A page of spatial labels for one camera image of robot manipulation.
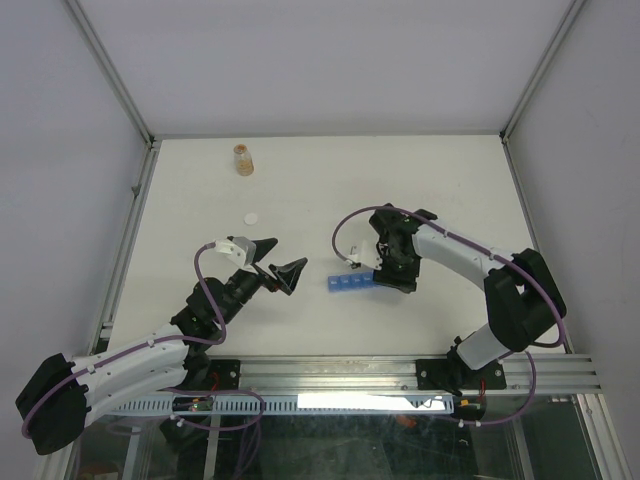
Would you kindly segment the white bottle cap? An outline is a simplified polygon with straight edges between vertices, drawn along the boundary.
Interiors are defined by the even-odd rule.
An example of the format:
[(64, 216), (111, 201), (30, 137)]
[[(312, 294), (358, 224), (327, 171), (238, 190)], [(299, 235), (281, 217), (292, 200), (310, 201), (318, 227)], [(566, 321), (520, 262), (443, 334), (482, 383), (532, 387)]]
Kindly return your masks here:
[(244, 223), (249, 226), (255, 225), (257, 221), (258, 221), (258, 215), (255, 213), (248, 213), (244, 217)]

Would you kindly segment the blue weekly pill organizer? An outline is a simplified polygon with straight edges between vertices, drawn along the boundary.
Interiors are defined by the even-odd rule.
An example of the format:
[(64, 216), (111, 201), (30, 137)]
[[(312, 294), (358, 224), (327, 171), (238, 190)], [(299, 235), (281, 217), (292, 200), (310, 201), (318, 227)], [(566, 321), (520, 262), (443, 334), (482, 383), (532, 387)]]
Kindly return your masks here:
[(372, 271), (332, 275), (327, 278), (330, 293), (342, 293), (372, 289), (376, 287)]

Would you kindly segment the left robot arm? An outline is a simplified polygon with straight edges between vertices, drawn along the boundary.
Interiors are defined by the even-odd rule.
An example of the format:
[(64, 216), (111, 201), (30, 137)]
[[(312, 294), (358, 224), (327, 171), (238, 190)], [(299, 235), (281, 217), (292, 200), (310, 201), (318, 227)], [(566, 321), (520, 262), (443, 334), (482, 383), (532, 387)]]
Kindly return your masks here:
[(113, 409), (153, 391), (198, 388), (209, 377), (206, 352), (223, 344), (229, 323), (261, 289), (292, 295), (308, 260), (261, 268), (277, 245), (275, 238), (229, 236), (200, 247), (225, 256), (235, 267), (226, 280), (203, 275), (184, 307), (171, 320), (139, 340), (113, 350), (66, 358), (57, 353), (36, 369), (16, 398), (21, 434), (41, 455), (73, 443), (93, 422)]

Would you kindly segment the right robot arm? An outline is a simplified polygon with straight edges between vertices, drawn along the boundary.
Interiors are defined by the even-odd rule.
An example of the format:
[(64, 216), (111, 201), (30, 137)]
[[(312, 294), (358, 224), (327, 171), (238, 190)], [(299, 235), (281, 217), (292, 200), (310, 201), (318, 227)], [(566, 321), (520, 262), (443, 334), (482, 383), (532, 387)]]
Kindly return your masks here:
[(556, 326), (566, 305), (542, 255), (530, 248), (502, 253), (445, 227), (426, 211), (387, 204), (369, 223), (378, 235), (373, 280), (405, 294), (416, 291), (421, 263), (433, 261), (464, 277), (484, 294), (487, 322), (456, 338), (444, 360), (426, 371), (438, 389), (458, 395), (504, 356), (522, 352)]

